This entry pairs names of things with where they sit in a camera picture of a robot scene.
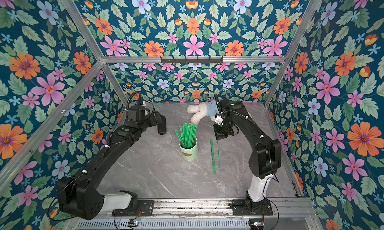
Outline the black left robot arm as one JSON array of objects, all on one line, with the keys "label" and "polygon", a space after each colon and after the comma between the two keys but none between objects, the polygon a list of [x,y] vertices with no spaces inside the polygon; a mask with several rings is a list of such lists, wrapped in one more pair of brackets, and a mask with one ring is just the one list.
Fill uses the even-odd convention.
[{"label": "black left robot arm", "polygon": [[120,156],[154,126],[159,134],[167,131],[166,118],[158,111],[148,110],[142,105],[128,108],[125,120],[108,135],[105,147],[73,177],[62,178],[56,184],[60,211],[84,220],[117,209],[129,209],[135,213],[138,210],[137,194],[129,191],[101,194],[98,187]]}]

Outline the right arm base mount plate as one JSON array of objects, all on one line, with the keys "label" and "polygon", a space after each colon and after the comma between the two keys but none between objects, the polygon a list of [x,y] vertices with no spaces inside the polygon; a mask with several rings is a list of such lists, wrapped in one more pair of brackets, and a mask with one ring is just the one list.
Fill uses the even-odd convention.
[{"label": "right arm base mount plate", "polygon": [[234,216],[272,216],[273,209],[271,201],[264,199],[254,203],[251,199],[232,200],[229,207]]}]

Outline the green straw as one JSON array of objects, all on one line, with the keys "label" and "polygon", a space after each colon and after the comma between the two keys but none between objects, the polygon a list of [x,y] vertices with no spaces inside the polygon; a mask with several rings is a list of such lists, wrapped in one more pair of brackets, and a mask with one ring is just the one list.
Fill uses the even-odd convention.
[{"label": "green straw", "polygon": [[221,169],[219,141],[216,141],[216,149],[218,157],[218,168]]},{"label": "green straw", "polygon": [[214,146],[213,146],[213,140],[212,139],[210,139],[210,150],[211,150],[213,174],[216,174],[215,154],[214,154]]}]

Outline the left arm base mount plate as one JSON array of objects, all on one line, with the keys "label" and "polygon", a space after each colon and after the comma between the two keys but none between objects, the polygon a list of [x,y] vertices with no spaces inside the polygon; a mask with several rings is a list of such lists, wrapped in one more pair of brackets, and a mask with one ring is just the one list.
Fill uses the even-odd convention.
[{"label": "left arm base mount plate", "polygon": [[125,209],[113,210],[113,217],[150,217],[154,210],[153,200],[133,200]]}]

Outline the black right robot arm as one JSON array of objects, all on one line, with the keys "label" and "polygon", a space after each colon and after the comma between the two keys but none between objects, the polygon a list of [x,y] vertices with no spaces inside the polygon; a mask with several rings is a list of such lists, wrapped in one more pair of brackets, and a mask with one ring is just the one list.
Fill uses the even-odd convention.
[{"label": "black right robot arm", "polygon": [[250,215],[261,211],[268,212],[271,201],[266,197],[270,182],[282,165],[282,144],[278,139],[271,139],[249,115],[243,103],[219,100],[215,97],[218,113],[215,114],[214,132],[216,140],[241,132],[248,140],[252,153],[249,168],[253,174],[251,186],[246,192],[242,204],[230,204],[233,210],[244,209]]}]

